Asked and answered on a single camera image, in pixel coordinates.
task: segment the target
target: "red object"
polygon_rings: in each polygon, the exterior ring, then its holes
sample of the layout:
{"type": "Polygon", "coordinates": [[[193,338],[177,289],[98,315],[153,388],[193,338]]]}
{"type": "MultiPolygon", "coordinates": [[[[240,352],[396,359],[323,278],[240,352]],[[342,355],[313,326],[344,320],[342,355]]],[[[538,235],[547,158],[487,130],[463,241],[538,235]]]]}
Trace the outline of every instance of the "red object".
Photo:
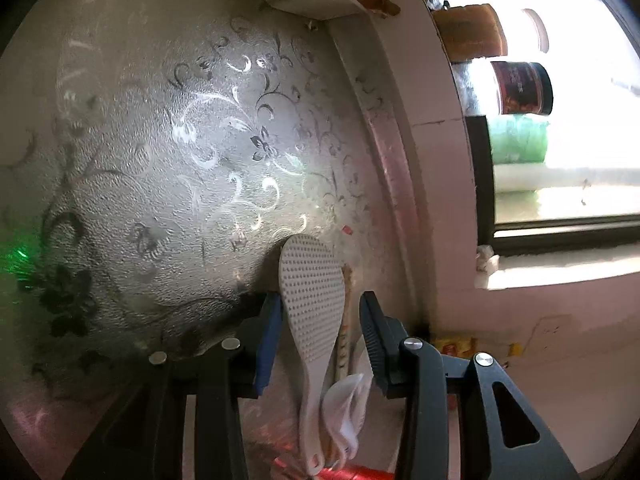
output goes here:
{"type": "Polygon", "coordinates": [[[450,355],[453,357],[457,357],[458,355],[458,346],[450,344],[450,345],[444,345],[442,347],[442,354],[444,355],[450,355]]]}
{"type": "Polygon", "coordinates": [[[394,480],[394,474],[357,465],[345,466],[340,471],[322,469],[317,475],[321,480],[394,480]]]}

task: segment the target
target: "window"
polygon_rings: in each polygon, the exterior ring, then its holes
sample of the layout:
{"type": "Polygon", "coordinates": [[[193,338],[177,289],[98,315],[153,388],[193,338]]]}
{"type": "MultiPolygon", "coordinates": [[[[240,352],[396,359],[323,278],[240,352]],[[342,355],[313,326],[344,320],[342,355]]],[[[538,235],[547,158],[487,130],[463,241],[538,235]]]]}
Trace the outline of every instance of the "window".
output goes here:
{"type": "Polygon", "coordinates": [[[640,239],[640,59],[600,0],[448,0],[491,3],[507,60],[542,64],[554,89],[548,117],[488,118],[498,252],[523,253],[640,239]],[[509,12],[532,9],[548,52],[509,12]],[[538,243],[546,236],[547,242],[538,243]]]}

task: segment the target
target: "floral pattern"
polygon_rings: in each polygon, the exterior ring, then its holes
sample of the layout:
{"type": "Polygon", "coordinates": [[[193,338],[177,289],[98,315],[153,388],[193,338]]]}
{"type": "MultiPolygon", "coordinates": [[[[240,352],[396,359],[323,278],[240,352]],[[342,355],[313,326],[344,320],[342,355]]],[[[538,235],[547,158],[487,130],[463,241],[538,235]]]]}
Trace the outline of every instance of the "floral pattern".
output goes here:
{"type": "Polygon", "coordinates": [[[252,156],[252,159],[256,162],[278,158],[280,153],[276,148],[269,145],[268,139],[269,133],[265,127],[261,128],[260,136],[255,135],[251,137],[251,142],[256,148],[258,148],[258,151],[254,153],[254,156],[252,156]]]}
{"type": "Polygon", "coordinates": [[[170,238],[177,230],[177,227],[163,228],[157,221],[149,225],[135,222],[130,230],[130,240],[135,245],[136,253],[140,257],[158,262],[162,260],[170,238]]]}
{"type": "Polygon", "coordinates": [[[50,334],[62,337],[67,333],[86,336],[89,323],[98,312],[91,294],[91,271],[82,269],[72,274],[64,265],[42,277],[34,277],[33,288],[40,290],[39,301],[55,317],[50,322],[50,334]]]}

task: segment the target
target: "blue gripper pad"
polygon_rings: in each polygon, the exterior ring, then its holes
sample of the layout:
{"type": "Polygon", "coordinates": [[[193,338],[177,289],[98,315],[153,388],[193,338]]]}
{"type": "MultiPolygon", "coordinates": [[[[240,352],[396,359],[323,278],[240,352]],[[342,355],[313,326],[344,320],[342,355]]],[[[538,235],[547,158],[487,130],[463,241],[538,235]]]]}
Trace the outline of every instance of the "blue gripper pad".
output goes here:
{"type": "Polygon", "coordinates": [[[270,292],[262,304],[260,317],[264,331],[255,356],[254,388],[260,396],[271,378],[271,369],[282,331],[282,300],[277,292],[270,292]]]}

